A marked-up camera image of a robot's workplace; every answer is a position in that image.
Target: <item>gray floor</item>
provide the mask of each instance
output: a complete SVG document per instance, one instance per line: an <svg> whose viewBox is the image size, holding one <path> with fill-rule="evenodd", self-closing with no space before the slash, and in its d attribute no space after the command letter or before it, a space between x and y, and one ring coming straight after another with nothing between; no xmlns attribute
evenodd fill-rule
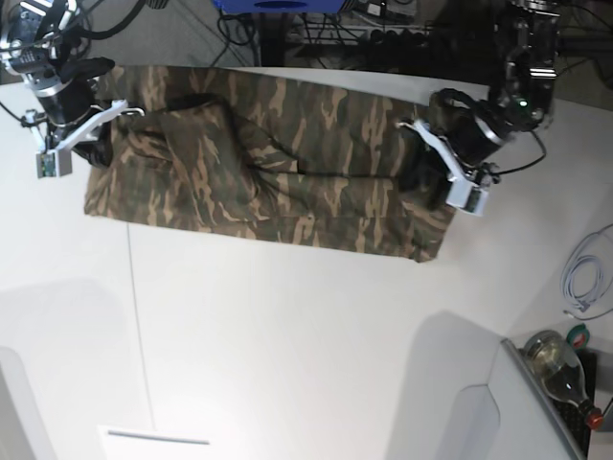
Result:
<svg viewBox="0 0 613 460"><path fill-rule="evenodd" d="M8 1L6 8L18 1ZM447 1L454 0L420 1L419 22L424 23L436 18ZM87 6L93 2L85 0L84 4ZM133 1L106 0L94 13L94 29L104 30L113 26L133 4ZM601 2L582 4L613 22L613 7ZM91 56L113 58L119 64L208 66L223 49L216 20L217 12L210 0L171 0L165 10L145 8L122 34L95 42ZM581 11L576 11L575 18L570 20L578 20L586 27L602 27ZM218 65L233 67L251 63L248 49L232 47ZM567 65L563 59L558 64L559 69ZM2 79L2 82L9 81L6 76ZM566 72L557 83L556 95L561 99L613 110L613 91L600 82L590 63Z"/></svg>

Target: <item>red bottle cap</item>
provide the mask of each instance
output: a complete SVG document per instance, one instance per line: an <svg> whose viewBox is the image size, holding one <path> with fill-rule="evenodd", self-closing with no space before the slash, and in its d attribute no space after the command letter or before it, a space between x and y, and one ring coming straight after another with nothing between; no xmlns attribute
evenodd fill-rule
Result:
<svg viewBox="0 0 613 460"><path fill-rule="evenodd" d="M593 430L597 430L602 426L604 422L604 417L600 409L594 410L590 415L587 416L585 423Z"/></svg>

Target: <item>glass bottle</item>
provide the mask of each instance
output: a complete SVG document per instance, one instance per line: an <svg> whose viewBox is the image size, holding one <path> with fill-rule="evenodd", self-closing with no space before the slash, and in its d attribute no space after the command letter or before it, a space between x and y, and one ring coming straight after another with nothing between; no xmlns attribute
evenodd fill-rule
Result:
<svg viewBox="0 0 613 460"><path fill-rule="evenodd" d="M601 427L604 417L601 410L587 397L581 361L559 333L538 333L526 343L524 353L551 398L576 407L591 429Z"/></svg>

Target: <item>camouflage fabric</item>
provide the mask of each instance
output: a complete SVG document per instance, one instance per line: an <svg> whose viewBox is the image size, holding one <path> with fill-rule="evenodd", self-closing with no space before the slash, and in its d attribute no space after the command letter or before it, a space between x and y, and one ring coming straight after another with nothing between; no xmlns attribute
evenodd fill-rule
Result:
<svg viewBox="0 0 613 460"><path fill-rule="evenodd" d="M195 94L193 108L164 109ZM417 139L411 103L221 69L117 68L100 97L143 118L114 122L114 160L92 172L85 212L128 222L429 261L454 212L395 180Z"/></svg>

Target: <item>white cable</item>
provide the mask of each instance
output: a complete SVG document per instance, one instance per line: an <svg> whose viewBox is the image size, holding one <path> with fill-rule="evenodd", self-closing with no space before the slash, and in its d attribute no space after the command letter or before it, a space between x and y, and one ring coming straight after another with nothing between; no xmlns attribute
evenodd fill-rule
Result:
<svg viewBox="0 0 613 460"><path fill-rule="evenodd" d="M579 310L581 313L585 313L596 303L598 303L611 289L611 286L613 286L613 276L608 284L605 282L604 265L602 264L602 260L597 256L584 254L585 250L594 242L598 241L601 237L605 238L613 245L613 240L606 235L606 231L611 228L613 228L613 223L603 227L598 232L590 233L587 237L585 237L570 255L568 262L562 271L562 277L560 279L562 297L564 297L569 305L571 305L575 310ZM586 292L577 294L575 291L575 277L577 276L577 273L589 265L593 266L596 272L594 283ZM602 318L612 311L613 308L602 314L588 318L581 318L567 310L565 310L564 313L579 321L591 321L593 319Z"/></svg>

